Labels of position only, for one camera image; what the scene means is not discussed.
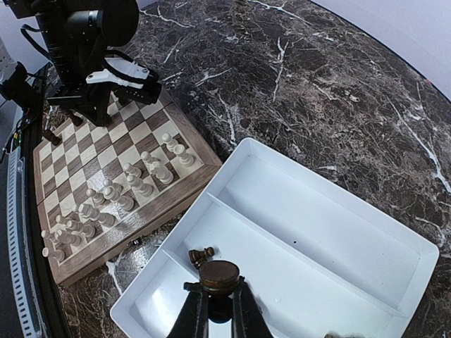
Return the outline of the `wooden chess board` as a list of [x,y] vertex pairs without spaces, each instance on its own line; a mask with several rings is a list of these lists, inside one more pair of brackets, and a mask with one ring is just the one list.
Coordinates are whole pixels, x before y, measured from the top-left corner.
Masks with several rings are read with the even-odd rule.
[[68,286],[186,210],[221,160],[162,91],[111,97],[111,124],[66,121],[33,151],[37,210],[56,284]]

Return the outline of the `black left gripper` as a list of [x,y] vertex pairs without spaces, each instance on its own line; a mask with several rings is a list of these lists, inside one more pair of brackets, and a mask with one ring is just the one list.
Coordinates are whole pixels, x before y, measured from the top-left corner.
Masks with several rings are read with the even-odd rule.
[[107,83],[61,84],[47,101],[77,111],[97,127],[106,127],[111,122],[107,113],[110,95],[111,85]]

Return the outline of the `dark chess queen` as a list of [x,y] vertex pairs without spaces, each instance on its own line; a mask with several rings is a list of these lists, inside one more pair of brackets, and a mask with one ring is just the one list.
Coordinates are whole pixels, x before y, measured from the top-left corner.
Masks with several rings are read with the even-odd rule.
[[45,129],[42,135],[53,146],[58,146],[62,142],[62,139],[56,136],[50,129]]

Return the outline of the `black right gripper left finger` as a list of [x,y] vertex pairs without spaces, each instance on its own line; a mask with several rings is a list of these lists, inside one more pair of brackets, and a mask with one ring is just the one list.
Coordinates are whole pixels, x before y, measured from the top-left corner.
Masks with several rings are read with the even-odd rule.
[[187,298],[171,329],[171,337],[207,338],[209,336],[209,294],[200,282],[185,282]]

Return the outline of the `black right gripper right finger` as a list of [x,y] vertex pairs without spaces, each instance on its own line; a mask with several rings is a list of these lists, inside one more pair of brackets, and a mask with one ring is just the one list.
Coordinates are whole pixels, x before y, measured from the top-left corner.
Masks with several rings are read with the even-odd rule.
[[232,301],[233,338],[273,338],[254,295],[242,276],[233,292]]

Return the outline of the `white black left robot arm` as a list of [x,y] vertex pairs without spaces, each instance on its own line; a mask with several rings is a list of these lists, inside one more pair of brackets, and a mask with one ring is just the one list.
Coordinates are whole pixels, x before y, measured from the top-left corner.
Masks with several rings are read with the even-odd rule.
[[55,67],[60,85],[47,101],[85,116],[97,127],[111,119],[107,113],[113,85],[90,84],[87,77],[101,69],[110,46],[127,44],[137,30],[136,1],[5,1],[16,18],[34,17],[44,46],[31,38],[32,27],[22,26],[27,41]]

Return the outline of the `white divided plastic tray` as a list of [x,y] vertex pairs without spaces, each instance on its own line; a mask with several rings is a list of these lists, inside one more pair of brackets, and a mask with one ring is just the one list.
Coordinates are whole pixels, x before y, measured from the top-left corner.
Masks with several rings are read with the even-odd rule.
[[401,337],[438,247],[252,138],[243,139],[113,305],[129,337],[165,337],[212,247],[238,266],[275,337]]

